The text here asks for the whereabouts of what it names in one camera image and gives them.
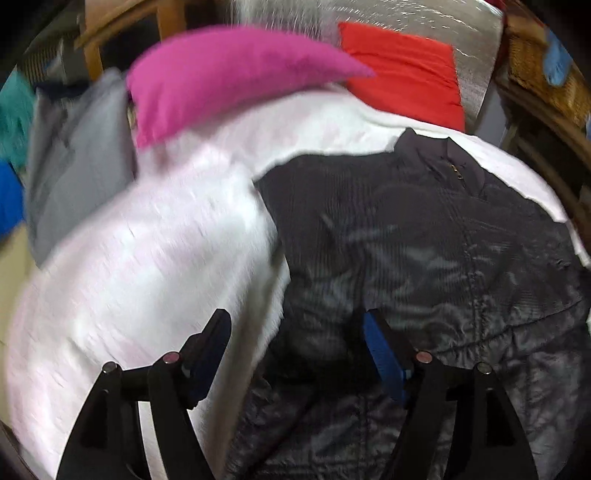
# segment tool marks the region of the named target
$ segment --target light blue cloth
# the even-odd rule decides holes
[[[0,163],[0,238],[24,219],[22,186],[11,166]]]
[[[16,70],[0,90],[0,158],[19,169],[27,163],[29,127],[35,96]]]
[[[544,76],[549,85],[562,87],[569,75],[573,59],[554,33],[546,28],[548,50],[544,56]]]

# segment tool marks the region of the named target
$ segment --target beige floor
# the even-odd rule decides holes
[[[21,225],[0,243],[0,420],[6,424],[10,424],[4,380],[7,330],[16,300],[33,268],[27,230]]]

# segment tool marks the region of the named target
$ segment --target silver bolt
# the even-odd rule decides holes
[[[433,355],[431,355],[429,352],[418,352],[415,358],[422,364],[430,364],[433,361]]]
[[[478,371],[481,374],[488,375],[488,374],[492,373],[492,367],[489,364],[484,363],[484,362],[477,363],[476,368],[478,369]]]
[[[168,352],[168,353],[165,353],[164,356],[162,357],[162,360],[167,365],[175,364],[180,359],[181,359],[181,356],[178,352]]]
[[[119,365],[117,365],[115,362],[107,362],[103,365],[103,373],[110,374],[111,372],[114,372],[118,366]]]

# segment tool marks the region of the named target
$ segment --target red cushion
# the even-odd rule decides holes
[[[451,45],[354,22],[339,23],[341,48],[376,76],[347,81],[349,90],[385,112],[464,131]]]

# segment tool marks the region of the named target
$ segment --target magenta cushion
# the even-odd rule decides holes
[[[137,145],[165,140],[248,100],[373,76],[328,44],[253,27],[209,27],[146,51],[127,75],[136,109]]]

